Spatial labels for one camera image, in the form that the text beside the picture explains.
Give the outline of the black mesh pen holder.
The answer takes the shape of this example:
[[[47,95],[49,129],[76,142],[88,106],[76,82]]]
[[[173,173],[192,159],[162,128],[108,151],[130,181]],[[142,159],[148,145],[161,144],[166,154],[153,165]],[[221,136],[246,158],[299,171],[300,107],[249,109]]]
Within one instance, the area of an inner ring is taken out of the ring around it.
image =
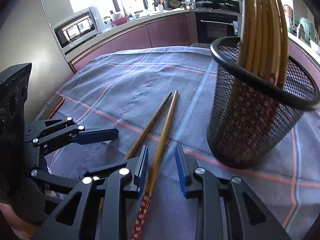
[[[307,111],[319,107],[319,88],[294,58],[287,62],[283,88],[237,65],[239,37],[210,45],[217,80],[207,141],[223,164],[246,169],[257,165]]]

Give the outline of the white microwave oven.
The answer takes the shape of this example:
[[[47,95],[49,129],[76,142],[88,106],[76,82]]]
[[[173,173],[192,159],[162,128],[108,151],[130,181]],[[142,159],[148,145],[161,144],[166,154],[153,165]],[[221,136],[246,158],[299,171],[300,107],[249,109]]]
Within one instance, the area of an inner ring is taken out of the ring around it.
[[[105,29],[96,7],[88,7],[56,25],[53,29],[61,51],[67,54]]]

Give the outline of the blue plaid tablecloth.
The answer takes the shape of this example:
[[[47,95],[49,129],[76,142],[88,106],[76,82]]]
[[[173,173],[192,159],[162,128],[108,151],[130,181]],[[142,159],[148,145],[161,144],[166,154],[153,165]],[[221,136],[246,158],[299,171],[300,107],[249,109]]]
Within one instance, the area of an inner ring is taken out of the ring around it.
[[[179,97],[151,197],[142,239],[194,239],[197,201],[181,193],[174,148],[183,146],[218,177],[240,176],[272,211],[292,239],[302,239],[319,215],[319,111],[305,113],[284,139],[251,170],[217,161],[206,130],[217,64],[208,49],[162,47],[101,55],[57,93],[65,102],[56,118],[72,117],[86,128],[119,131],[117,140],[70,144],[46,157],[55,175],[79,178],[89,168],[124,159],[165,97]]]

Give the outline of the pink bowl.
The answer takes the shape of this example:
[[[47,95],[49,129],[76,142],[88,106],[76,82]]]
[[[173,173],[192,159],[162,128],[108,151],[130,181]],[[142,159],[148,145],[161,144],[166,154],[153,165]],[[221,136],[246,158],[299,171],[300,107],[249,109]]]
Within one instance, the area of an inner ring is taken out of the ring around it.
[[[120,26],[120,25],[122,25],[122,24],[127,23],[128,20],[129,20],[129,16],[122,17],[122,18],[119,18],[119,19],[117,19],[117,20],[112,21],[112,25]]]

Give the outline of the mint green appliance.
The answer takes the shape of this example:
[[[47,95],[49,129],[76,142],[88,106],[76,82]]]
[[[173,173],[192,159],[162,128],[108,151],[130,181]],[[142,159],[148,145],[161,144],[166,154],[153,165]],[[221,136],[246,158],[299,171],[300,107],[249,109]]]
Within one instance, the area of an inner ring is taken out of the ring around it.
[[[315,27],[312,25],[312,23],[308,19],[301,17],[299,19],[299,24],[301,24],[304,28],[304,33],[305,33],[304,41],[309,44],[310,44],[310,41],[317,43],[318,34],[316,32]]]

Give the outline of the black built-in oven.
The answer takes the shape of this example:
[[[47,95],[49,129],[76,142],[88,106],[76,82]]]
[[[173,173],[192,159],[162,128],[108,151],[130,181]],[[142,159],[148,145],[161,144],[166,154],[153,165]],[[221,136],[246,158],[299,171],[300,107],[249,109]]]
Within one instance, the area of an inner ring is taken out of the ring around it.
[[[199,43],[211,44],[218,38],[238,35],[238,16],[196,12],[195,18]]]

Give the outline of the left black wok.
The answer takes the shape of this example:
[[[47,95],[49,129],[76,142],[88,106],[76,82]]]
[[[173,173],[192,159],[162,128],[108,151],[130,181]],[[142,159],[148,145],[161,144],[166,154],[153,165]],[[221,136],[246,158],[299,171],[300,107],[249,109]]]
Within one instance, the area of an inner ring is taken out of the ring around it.
[[[197,9],[214,9],[214,2],[209,0],[197,0],[196,1],[196,8]]]

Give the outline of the black wok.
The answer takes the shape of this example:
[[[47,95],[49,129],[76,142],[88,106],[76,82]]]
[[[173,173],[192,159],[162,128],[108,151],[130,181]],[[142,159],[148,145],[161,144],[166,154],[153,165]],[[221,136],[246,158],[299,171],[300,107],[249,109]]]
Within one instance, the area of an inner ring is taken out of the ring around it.
[[[221,7],[221,9],[225,9],[225,10],[236,10],[237,9],[236,5],[233,5],[228,2],[219,3],[219,6]]]
[[[197,9],[214,9],[214,2],[209,0],[197,0],[196,1],[196,8]]]

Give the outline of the right black wok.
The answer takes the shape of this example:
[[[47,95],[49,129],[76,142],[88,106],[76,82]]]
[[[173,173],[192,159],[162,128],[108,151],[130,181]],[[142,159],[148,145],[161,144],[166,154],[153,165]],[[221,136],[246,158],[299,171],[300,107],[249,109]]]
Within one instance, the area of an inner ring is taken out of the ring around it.
[[[221,7],[221,9],[225,9],[225,10],[236,10],[237,9],[236,5],[233,5],[228,2],[219,3],[219,6]]]

